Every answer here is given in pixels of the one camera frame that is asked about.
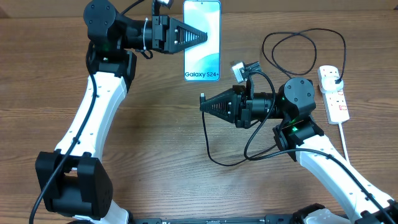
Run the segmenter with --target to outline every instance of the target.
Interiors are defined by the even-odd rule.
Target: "power strip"
[[[319,83],[322,83],[325,79],[331,79],[332,77],[338,77],[338,69],[331,65],[324,65],[318,69]],[[329,124],[338,124],[340,129],[341,142],[343,143],[343,150],[347,162],[348,153],[343,133],[342,123],[349,120],[347,102],[344,96],[343,90],[334,90],[322,93],[323,102],[325,104],[326,116]]]

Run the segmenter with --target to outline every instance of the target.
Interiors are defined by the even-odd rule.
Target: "phone screen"
[[[207,41],[185,49],[184,77],[187,81],[220,79],[220,9],[219,1],[185,1],[184,23],[207,33]]]

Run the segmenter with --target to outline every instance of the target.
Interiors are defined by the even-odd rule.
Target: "wall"
[[[110,0],[119,11],[132,0]],[[0,0],[0,17],[75,17],[82,16],[90,0]],[[151,0],[129,14],[150,14]],[[183,0],[175,0],[167,14],[181,14]],[[221,0],[224,13],[265,11],[349,11],[393,9],[398,0]]]

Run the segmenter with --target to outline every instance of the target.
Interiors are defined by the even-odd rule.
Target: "wooden table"
[[[337,30],[347,41],[345,93],[351,119],[344,130],[352,165],[398,198],[397,21],[397,11],[224,14],[217,83],[185,82],[183,53],[155,54],[152,60],[138,55],[136,79],[104,147],[114,200],[141,218],[258,217],[292,213],[315,202],[343,213],[321,183],[289,156],[225,168],[212,163],[205,152],[200,93],[213,96],[231,88],[236,83],[229,71],[233,60],[260,61],[278,88],[287,77],[261,55],[264,36],[312,27]],[[315,68],[341,68],[339,37],[322,31],[308,35],[318,47]],[[281,38],[270,38],[267,52]],[[27,223],[40,192],[36,157],[54,149],[83,98],[87,43],[82,18],[0,20],[0,223]],[[297,37],[282,44],[276,57],[286,68],[304,71],[313,48]],[[306,78],[314,80],[317,93],[313,116],[342,152],[338,127],[326,120],[316,69]],[[264,80],[255,82],[257,91],[269,91]],[[206,118],[214,157],[240,160],[253,129]],[[251,150],[273,145],[271,128],[279,123],[268,121]],[[42,204],[36,220],[70,219],[47,212]]]

